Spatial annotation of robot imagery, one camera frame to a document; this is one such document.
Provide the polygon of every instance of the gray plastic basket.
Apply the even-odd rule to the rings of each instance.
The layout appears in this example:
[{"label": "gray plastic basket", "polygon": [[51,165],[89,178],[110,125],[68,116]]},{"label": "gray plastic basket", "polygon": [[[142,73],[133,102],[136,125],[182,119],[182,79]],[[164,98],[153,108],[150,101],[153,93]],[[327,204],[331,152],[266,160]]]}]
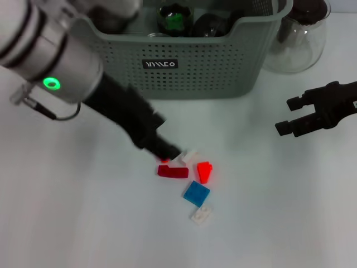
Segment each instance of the gray plastic basket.
[{"label": "gray plastic basket", "polygon": [[[123,86],[134,86],[145,98],[238,97],[253,88],[293,0],[208,2],[194,1],[195,19],[206,12],[228,16],[235,9],[244,9],[250,16],[237,21],[224,37],[147,37],[158,32],[152,27],[156,26],[156,5],[144,0],[142,14],[128,29],[131,34],[106,35],[87,18],[74,25],[72,34],[99,53],[109,75]],[[143,60],[177,60],[178,68],[144,69]]]}]

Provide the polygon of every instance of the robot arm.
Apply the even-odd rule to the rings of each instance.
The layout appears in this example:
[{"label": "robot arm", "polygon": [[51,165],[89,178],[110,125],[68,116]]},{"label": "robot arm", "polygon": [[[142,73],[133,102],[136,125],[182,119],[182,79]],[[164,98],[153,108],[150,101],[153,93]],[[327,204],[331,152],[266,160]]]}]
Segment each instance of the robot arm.
[{"label": "robot arm", "polygon": [[332,82],[325,87],[305,91],[302,98],[289,99],[287,104],[291,111],[314,105],[315,113],[276,124],[281,136],[294,134],[300,137],[321,129],[329,130],[357,113],[357,82],[347,85]]},{"label": "robot arm", "polygon": [[68,34],[81,13],[102,5],[129,18],[140,0],[1,0],[0,65],[22,76],[24,84],[11,98],[51,119],[55,116],[30,97],[39,86],[61,100],[84,103],[122,126],[134,144],[160,159],[181,152],[156,130],[164,120],[133,89],[107,76],[99,56]]}]

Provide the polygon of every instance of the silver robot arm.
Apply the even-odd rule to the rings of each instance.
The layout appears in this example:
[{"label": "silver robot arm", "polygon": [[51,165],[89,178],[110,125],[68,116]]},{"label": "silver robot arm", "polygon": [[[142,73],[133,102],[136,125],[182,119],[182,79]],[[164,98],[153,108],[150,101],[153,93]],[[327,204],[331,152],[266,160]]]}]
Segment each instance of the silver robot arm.
[{"label": "silver robot arm", "polygon": [[11,97],[50,119],[58,119],[30,97],[39,86],[59,99],[84,103],[130,135],[133,143],[160,159],[174,159],[180,150],[160,138],[164,123],[132,88],[124,89],[105,74],[100,57],[68,34],[71,25],[101,6],[131,18],[142,0],[0,0],[0,65],[27,83]]}]

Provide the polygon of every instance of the bottle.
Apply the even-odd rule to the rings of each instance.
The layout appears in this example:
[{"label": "bottle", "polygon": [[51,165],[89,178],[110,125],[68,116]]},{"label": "bottle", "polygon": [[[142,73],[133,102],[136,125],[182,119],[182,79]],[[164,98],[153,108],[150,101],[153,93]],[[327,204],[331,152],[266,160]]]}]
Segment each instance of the bottle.
[{"label": "bottle", "polygon": [[227,20],[207,13],[196,21],[192,31],[192,37],[221,37],[227,33]]},{"label": "bottle", "polygon": [[162,0],[157,9],[157,24],[163,34],[188,37],[194,25],[194,8],[189,0]]}]

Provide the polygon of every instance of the dark bottle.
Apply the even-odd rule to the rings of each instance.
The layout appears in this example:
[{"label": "dark bottle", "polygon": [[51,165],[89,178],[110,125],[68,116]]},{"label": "dark bottle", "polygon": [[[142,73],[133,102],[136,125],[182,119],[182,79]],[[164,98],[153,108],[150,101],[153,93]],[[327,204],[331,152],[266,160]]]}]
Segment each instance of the dark bottle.
[{"label": "dark bottle", "polygon": [[227,33],[227,20],[213,14],[204,14],[196,21],[192,37],[221,37]]}]

